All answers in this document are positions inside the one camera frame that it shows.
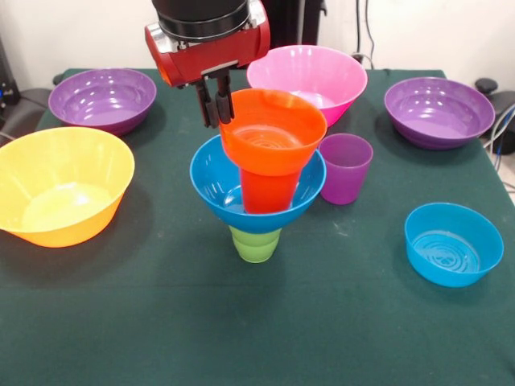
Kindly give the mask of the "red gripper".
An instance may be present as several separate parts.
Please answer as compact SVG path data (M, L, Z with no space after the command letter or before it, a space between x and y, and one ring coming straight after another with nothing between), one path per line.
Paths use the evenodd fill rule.
M153 1L152 5L158 21L145 26L145 39L162 78L172 87L195 83L206 127L230 123L234 111L229 74L217 77L216 102L202 79L266 55L270 25L262 2Z

